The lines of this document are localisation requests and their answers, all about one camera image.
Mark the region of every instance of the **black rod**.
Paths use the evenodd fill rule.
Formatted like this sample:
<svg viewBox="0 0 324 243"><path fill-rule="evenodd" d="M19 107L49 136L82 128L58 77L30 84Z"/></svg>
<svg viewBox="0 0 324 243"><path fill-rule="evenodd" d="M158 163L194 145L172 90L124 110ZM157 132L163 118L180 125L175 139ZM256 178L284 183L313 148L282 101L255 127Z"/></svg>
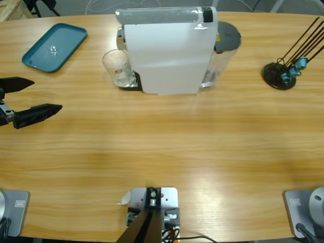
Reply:
<svg viewBox="0 0 324 243"><path fill-rule="evenodd" d="M301 56L302 57L306 57L312 50L314 50L315 47L318 46L319 43L321 43L324 39L324 32L317 38L319 39L320 37L322 37L316 44L314 44L313 46L311 46L310 50L307 51L306 53L303 53Z"/></svg>
<svg viewBox="0 0 324 243"><path fill-rule="evenodd" d="M296 57L298 55L296 55L296 53L298 53L300 51L300 49L302 49L304 47L304 45L307 43L307 41L314 35L314 33L322 26L322 24L324 23L324 20L318 25L318 27L316 27L316 29L312 32L312 34L309 35L309 37L306 39L306 41L304 41L304 43L298 48L298 50L291 56L291 58L289 58L289 60L287 61L287 65L289 64L290 61L296 59Z"/></svg>
<svg viewBox="0 0 324 243"><path fill-rule="evenodd" d="M313 23L308 27L308 29L302 34L301 37L296 41L296 43L290 48L290 50L281 58L282 60L288 55L288 53L297 45L297 43L304 37L304 35L309 31L309 29L316 23L319 16L313 21Z"/></svg>
<svg viewBox="0 0 324 243"><path fill-rule="evenodd" d="M323 49L324 49L324 45L308 60L307 63L309 63L314 57L316 57L318 53L320 53Z"/></svg>
<svg viewBox="0 0 324 243"><path fill-rule="evenodd" d="M324 27L322 28L322 29L320 29L320 31L319 32L317 32L316 33L316 35L314 35L314 37L300 50L300 52L299 53L297 53L294 57L293 57L293 59L291 60L291 64L289 65L289 62L287 63L287 66L292 66L293 65L293 62L297 59L297 58L299 58L300 57L300 54L301 53L303 53L304 51L305 51L305 49L310 45L310 44L312 44L313 43L313 41L316 39L316 37L322 32L322 30L324 29Z"/></svg>

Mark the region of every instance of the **black cable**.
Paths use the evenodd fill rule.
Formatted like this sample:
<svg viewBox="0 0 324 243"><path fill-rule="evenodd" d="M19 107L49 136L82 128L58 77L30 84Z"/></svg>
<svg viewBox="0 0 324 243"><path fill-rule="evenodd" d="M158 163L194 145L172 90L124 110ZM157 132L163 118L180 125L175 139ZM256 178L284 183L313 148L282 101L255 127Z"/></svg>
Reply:
<svg viewBox="0 0 324 243"><path fill-rule="evenodd" d="M258 0L256 4L254 4L253 8L252 8L252 11L251 12L254 12L254 10L257 8L257 5L259 4L259 2L261 2L261 0Z"/></svg>
<svg viewBox="0 0 324 243"><path fill-rule="evenodd" d="M193 236L193 237L180 237L180 238L174 238L173 240L181 240L181 239L207 239L207 240L210 240L211 242L213 243L218 243L217 241L207 237L207 236Z"/></svg>
<svg viewBox="0 0 324 243"><path fill-rule="evenodd" d="M301 223L296 224L296 229L299 232L301 232L308 239L309 242L319 243L317 237L315 235L313 235L311 232L309 232L303 224L301 224Z"/></svg>

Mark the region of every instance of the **gray lid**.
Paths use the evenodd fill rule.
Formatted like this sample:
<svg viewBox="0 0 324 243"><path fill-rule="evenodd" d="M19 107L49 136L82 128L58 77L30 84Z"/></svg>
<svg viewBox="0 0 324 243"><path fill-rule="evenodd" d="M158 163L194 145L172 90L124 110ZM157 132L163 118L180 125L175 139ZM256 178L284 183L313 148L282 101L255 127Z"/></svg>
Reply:
<svg viewBox="0 0 324 243"><path fill-rule="evenodd" d="M219 21L218 34L220 41L215 43L217 52L232 51L241 45L241 34L230 23Z"/></svg>

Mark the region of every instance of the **cable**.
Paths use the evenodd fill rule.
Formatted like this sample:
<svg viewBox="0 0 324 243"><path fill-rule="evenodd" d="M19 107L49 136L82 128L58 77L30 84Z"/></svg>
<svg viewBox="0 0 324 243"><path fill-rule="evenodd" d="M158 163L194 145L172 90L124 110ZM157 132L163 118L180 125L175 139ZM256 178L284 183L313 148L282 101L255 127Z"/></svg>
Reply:
<svg viewBox="0 0 324 243"><path fill-rule="evenodd" d="M309 242L311 243L319 243L317 237L315 235L313 235L311 232L309 232L305 226L301 223L296 224L296 229L301 232L306 239L308 239Z"/></svg>
<svg viewBox="0 0 324 243"><path fill-rule="evenodd" d="M247 7L251 12L253 12L253 9L246 3L244 2L243 0L235 0L241 4L243 4L245 7Z"/></svg>
<svg viewBox="0 0 324 243"><path fill-rule="evenodd" d="M180 237L180 238L174 238L173 240L181 240L181 239L207 239L207 240L210 240L211 242L213 243L218 243L217 241L207 237L207 236L193 236L193 237Z"/></svg>
<svg viewBox="0 0 324 243"><path fill-rule="evenodd" d="M179 228L170 228L170 229L166 229L165 231L163 231L162 235L164 235L165 233L168 232L168 235L164 238L162 238L162 241L165 243L173 243L175 240L182 240L182 239L207 239L213 243L217 243L217 241L207 237L207 236L193 236L193 237L180 237L177 238L179 233L180 233L180 229Z"/></svg>
<svg viewBox="0 0 324 243"><path fill-rule="evenodd" d="M254 4L254 6L253 6L251 12L254 12L254 11L255 11L255 9L257 8L257 5L259 4L259 2L261 2L261 0L258 0L258 1Z"/></svg>

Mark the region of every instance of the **clear glass cup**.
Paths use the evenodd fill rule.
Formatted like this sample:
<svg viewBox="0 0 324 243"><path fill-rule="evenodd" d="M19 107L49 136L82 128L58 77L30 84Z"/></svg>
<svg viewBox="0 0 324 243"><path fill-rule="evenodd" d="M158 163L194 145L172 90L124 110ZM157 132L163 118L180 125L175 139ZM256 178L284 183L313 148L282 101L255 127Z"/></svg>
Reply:
<svg viewBox="0 0 324 243"><path fill-rule="evenodd" d="M134 87L136 79L125 50L114 49L107 52L102 57L102 63L116 86L120 88Z"/></svg>

